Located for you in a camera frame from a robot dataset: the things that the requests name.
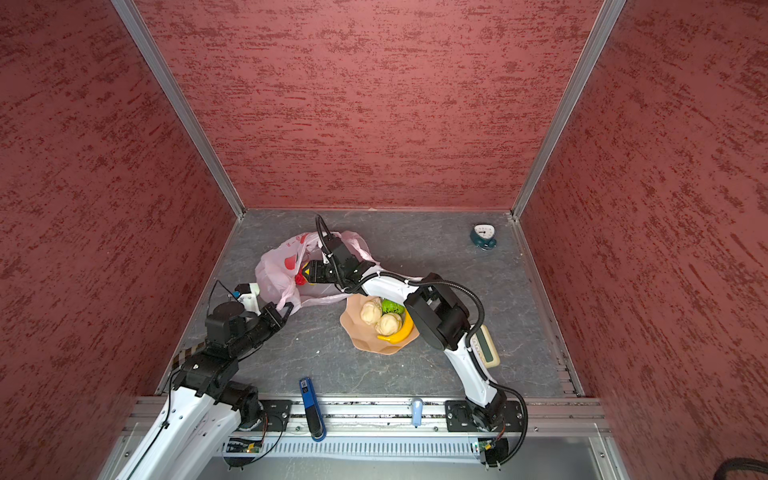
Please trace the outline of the pink translucent plastic bag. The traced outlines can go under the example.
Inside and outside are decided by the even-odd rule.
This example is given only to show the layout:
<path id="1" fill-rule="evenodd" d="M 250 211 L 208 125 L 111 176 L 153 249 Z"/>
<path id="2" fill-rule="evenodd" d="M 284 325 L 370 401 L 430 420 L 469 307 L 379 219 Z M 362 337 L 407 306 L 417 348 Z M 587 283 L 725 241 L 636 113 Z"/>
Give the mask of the pink translucent plastic bag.
<path id="1" fill-rule="evenodd" d="M 349 297 L 333 283 L 299 281 L 302 269 L 312 260 L 326 263 L 322 241 L 316 231 L 292 236 L 263 254 L 255 269 L 261 299 L 265 303 L 274 303 L 279 310 L 290 303 L 293 311 L 298 312 L 302 307 L 331 305 Z"/>

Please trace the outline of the beige fake ginger root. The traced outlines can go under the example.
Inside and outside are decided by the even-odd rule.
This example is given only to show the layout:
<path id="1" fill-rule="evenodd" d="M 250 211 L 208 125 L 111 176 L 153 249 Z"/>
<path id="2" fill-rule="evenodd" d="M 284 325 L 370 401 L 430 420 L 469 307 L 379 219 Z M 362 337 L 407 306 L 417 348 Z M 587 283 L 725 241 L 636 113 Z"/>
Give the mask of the beige fake ginger root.
<path id="1" fill-rule="evenodd" d="M 402 317 L 398 313 L 383 314 L 375 325 L 379 336 L 389 337 L 398 333 L 403 326 Z"/>
<path id="2" fill-rule="evenodd" d="M 383 316 L 381 299 L 374 297 L 364 302 L 360 309 L 360 319 L 369 326 L 375 326 Z"/>

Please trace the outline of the green fake fruit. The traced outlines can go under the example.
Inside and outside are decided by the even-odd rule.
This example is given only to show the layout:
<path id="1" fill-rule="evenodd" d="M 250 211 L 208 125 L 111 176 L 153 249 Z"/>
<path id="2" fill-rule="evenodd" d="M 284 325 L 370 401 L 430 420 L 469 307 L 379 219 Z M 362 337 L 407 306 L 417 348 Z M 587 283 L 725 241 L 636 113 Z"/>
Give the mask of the green fake fruit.
<path id="1" fill-rule="evenodd" d="M 387 299 L 381 300 L 381 310 L 383 314 L 397 314 L 400 317 L 403 317 L 406 312 L 403 305 Z"/>

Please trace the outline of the yellow fake banana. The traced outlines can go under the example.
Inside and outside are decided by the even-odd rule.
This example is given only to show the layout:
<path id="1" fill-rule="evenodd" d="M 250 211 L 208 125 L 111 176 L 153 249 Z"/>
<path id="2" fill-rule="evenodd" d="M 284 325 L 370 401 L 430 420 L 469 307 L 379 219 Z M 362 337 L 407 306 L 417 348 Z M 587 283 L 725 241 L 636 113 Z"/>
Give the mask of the yellow fake banana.
<path id="1" fill-rule="evenodd" d="M 408 338 L 408 336 L 414 330 L 414 327 L 415 323 L 413 319 L 411 318 L 408 311 L 405 311 L 401 328 L 397 332 L 394 332 L 391 335 L 378 335 L 377 338 L 390 344 L 399 344 Z"/>

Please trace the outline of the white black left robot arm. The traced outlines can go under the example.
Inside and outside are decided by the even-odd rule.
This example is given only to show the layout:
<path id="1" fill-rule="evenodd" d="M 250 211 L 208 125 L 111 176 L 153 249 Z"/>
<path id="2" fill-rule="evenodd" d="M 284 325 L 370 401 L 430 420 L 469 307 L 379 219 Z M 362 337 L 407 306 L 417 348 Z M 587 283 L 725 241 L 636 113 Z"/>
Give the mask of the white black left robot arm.
<path id="1" fill-rule="evenodd" d="M 266 407 L 256 387 L 233 379 L 240 361 L 287 323 L 293 310 L 240 297 L 206 318 L 205 347 L 170 377 L 165 405 L 118 479 L 195 479 L 209 459 L 224 452 L 232 434 L 254 431 L 261 442 L 283 433 L 290 409 Z"/>

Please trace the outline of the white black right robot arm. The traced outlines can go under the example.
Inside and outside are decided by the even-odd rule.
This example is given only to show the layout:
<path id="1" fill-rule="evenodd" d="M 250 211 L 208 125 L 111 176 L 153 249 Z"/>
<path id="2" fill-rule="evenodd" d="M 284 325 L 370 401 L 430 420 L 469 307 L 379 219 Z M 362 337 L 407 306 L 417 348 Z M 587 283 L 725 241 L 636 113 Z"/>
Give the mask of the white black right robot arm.
<path id="1" fill-rule="evenodd" d="M 304 267 L 301 276 L 310 283 L 333 284 L 346 294 L 378 297 L 403 306 L 421 337 L 448 357 L 464 388 L 473 424 L 481 431 L 502 429 L 507 397 L 471 345 L 485 318 L 479 297 L 436 273 L 406 277 L 362 260 L 323 223 L 317 224 L 317 234 L 322 257 Z"/>

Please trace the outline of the pink faceted scalloped bowl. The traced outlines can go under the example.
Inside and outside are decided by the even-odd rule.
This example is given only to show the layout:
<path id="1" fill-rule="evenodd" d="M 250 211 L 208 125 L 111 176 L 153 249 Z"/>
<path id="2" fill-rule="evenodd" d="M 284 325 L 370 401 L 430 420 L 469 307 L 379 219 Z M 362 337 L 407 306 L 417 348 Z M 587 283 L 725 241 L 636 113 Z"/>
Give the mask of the pink faceted scalloped bowl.
<path id="1" fill-rule="evenodd" d="M 414 327 L 408 338 L 399 344 L 390 344 L 379 340 L 375 329 L 372 326 L 366 325 L 360 319 L 361 306 L 367 300 L 369 300 L 369 297 L 359 294 L 348 297 L 346 308 L 340 317 L 341 326 L 358 350 L 380 355 L 394 355 L 419 338 L 420 334 L 416 327 Z"/>

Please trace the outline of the striped cylindrical tube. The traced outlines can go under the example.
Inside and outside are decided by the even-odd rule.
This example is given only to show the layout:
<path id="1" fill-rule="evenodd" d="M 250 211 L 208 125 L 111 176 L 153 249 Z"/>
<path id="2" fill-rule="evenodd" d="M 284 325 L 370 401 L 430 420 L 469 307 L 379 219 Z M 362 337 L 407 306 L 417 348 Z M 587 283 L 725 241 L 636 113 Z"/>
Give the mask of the striped cylindrical tube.
<path id="1" fill-rule="evenodd" d="M 171 362 L 171 371 L 174 372 L 181 368 L 189 357 L 190 354 L 188 352 L 179 352 Z"/>

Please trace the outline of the blue black utility knife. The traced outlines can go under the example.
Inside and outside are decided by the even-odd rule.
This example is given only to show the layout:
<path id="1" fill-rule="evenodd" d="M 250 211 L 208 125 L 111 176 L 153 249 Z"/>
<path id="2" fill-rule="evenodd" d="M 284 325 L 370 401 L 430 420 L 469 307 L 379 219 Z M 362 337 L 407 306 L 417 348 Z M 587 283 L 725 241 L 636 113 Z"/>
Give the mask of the blue black utility knife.
<path id="1" fill-rule="evenodd" d="M 304 377 L 299 381 L 299 386 L 311 438 L 315 442 L 321 442 L 326 438 L 327 429 L 313 382 L 309 377 Z"/>

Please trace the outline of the teal twin-bell alarm clock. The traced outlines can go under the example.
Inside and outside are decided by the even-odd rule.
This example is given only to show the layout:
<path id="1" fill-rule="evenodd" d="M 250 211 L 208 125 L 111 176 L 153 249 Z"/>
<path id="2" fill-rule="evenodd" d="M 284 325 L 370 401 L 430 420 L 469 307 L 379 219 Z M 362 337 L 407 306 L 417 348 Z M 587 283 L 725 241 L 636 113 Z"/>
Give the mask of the teal twin-bell alarm clock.
<path id="1" fill-rule="evenodd" d="M 496 229 L 491 224 L 474 225 L 470 232 L 472 243 L 483 250 L 492 250 L 497 245 Z"/>

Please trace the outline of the aluminium front rail base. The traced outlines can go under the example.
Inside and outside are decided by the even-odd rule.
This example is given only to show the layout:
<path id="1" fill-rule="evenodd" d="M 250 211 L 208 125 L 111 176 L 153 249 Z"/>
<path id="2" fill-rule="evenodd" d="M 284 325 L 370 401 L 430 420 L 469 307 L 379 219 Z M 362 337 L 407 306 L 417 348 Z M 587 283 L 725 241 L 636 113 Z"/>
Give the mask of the aluminium front rail base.
<path id="1" fill-rule="evenodd" d="M 315 442 L 310 435 L 300 396 L 264 398 L 263 404 L 278 412 L 290 409 L 283 433 L 269 431 L 266 440 L 254 431 L 238 431 L 229 438 L 219 457 L 251 460 L 260 456 L 319 457 L 344 460 L 421 460 L 474 463 L 490 443 L 501 438 L 513 446 L 519 438 L 585 438 L 592 447 L 603 447 L 612 432 L 602 405 L 589 398 L 530 399 L 525 407 L 512 400 L 503 409 L 503 428 L 479 430 L 468 406 L 461 400 L 422 397 L 422 425 L 411 425 L 409 397 L 320 396 L 318 401 L 327 429 Z M 141 397 L 123 429 L 131 459 L 166 403 L 161 396 Z"/>

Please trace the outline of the light blue rail knob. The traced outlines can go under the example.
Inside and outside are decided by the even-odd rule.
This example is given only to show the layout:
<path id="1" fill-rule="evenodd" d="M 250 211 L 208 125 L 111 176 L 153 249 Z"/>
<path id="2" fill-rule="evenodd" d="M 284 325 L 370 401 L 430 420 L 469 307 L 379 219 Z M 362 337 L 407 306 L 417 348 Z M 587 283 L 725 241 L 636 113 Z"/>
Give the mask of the light blue rail knob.
<path id="1" fill-rule="evenodd" d="M 414 428 L 419 428 L 422 425 L 424 402 L 421 398 L 414 397 L 411 399 L 410 406 L 411 406 L 411 425 Z"/>

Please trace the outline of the aluminium left corner post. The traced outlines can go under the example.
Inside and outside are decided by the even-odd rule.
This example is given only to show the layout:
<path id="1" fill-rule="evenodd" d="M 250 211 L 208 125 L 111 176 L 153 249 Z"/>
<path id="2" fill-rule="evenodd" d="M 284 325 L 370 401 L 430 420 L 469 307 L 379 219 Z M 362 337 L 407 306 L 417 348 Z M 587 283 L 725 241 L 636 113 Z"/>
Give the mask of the aluminium left corner post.
<path id="1" fill-rule="evenodd" d="M 111 4 L 170 102 L 220 192 L 227 200 L 236 218 L 241 220 L 245 216 L 247 208 L 237 193 L 229 175 L 226 173 L 219 156 L 183 94 L 157 43 L 153 39 L 136 3 L 129 0 L 112 0 Z"/>

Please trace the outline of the aluminium corner post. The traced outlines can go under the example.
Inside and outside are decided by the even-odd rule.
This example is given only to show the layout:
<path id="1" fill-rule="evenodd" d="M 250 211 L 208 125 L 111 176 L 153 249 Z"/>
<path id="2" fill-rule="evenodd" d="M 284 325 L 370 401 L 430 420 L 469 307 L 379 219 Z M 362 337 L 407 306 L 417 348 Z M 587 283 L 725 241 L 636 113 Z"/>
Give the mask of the aluminium corner post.
<path id="1" fill-rule="evenodd" d="M 592 29 L 585 41 L 578 61 L 558 103 L 553 119 L 542 140 L 541 146 L 525 182 L 511 210 L 516 222 L 522 220 L 539 180 L 557 147 L 568 121 L 577 106 L 584 88 L 601 56 L 603 49 L 619 19 L 625 0 L 605 0 L 598 12 Z"/>
<path id="2" fill-rule="evenodd" d="M 237 193 L 229 175 L 226 173 L 219 156 L 183 94 L 157 43 L 153 39 L 136 3 L 129 0 L 112 0 L 111 4 L 170 102 L 220 192 L 227 200 L 236 218 L 241 220 L 245 216 L 247 208 Z"/>

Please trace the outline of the aluminium right corner post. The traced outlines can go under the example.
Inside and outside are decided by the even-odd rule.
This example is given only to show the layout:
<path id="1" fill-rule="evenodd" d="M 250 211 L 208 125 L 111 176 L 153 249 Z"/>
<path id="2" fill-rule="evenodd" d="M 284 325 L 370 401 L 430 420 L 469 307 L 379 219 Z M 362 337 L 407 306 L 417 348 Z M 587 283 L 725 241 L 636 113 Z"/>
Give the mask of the aluminium right corner post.
<path id="1" fill-rule="evenodd" d="M 522 220 L 539 180 L 557 147 L 568 121 L 577 106 L 584 88 L 601 56 L 603 49 L 619 19 L 625 0 L 605 0 L 598 12 L 592 29 L 585 41 L 578 61 L 558 103 L 553 119 L 542 140 L 541 146 L 525 182 L 511 210 L 516 222 Z"/>

